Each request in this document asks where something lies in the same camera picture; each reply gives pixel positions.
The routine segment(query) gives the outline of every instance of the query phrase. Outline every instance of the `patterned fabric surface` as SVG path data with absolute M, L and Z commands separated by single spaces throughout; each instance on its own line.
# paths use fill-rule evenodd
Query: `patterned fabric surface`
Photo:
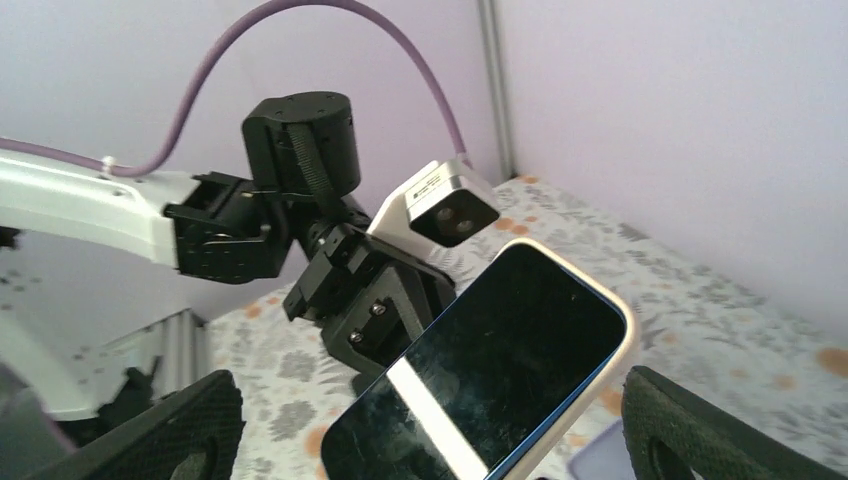
M 776 309 L 614 216 L 522 177 L 497 189 L 502 218 L 430 262 L 464 288 L 500 247 L 531 236 L 621 295 L 642 323 L 639 363 L 810 458 L 848 474 L 848 341 Z M 211 324 L 214 361 L 233 371 L 247 421 L 234 479 L 323 479 L 323 432 L 353 400 L 354 372 L 319 331 L 289 322 L 273 292 Z M 572 454 L 621 414 L 616 380 L 535 472 L 568 479 Z

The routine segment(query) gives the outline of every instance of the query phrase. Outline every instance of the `screw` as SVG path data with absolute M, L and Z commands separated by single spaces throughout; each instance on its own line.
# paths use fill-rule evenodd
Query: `screw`
M 382 303 L 374 302 L 374 305 L 371 305 L 371 315 L 379 317 L 384 313 L 386 313 L 386 306 Z
M 463 220 L 459 222 L 459 224 L 456 226 L 456 231 L 460 233 L 465 233 L 470 231 L 473 226 L 474 222 L 472 222 L 471 220 Z
M 350 343 L 359 343 L 362 341 L 362 332 L 359 330 L 354 330 L 350 332 L 350 335 L 347 337 L 350 340 Z

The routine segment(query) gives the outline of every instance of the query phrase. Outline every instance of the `black phone screen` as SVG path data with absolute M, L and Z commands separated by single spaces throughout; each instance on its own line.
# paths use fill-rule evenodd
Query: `black phone screen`
M 497 478 L 565 411 L 625 329 L 616 306 L 516 244 L 328 429 L 325 470 L 332 480 Z

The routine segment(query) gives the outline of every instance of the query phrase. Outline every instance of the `black bracket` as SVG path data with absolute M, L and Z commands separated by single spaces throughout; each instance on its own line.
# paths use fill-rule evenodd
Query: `black bracket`
M 156 357 L 150 375 L 135 367 L 126 369 L 124 386 L 112 402 L 97 410 L 96 417 L 58 422 L 59 428 L 77 447 L 83 447 L 147 411 L 154 404 L 153 379 L 161 360 Z
M 327 352 L 374 379 L 456 298 L 451 278 L 348 224 L 334 227 L 289 292 L 289 319 L 321 322 Z
M 168 205 L 182 275 L 243 284 L 276 278 L 292 237 L 283 205 L 254 192 L 251 182 L 212 172 L 181 205 Z

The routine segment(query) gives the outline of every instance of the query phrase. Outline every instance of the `metal pole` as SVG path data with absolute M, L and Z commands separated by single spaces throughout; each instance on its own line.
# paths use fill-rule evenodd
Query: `metal pole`
M 501 174 L 505 180 L 518 175 L 515 170 L 515 151 L 512 142 L 509 105 L 506 97 L 505 78 L 498 34 L 496 0 L 478 0 L 480 24 L 483 31 L 483 48 L 486 68 L 489 73 L 489 88 L 492 92 L 492 107 L 495 114 L 495 129 L 498 137 Z

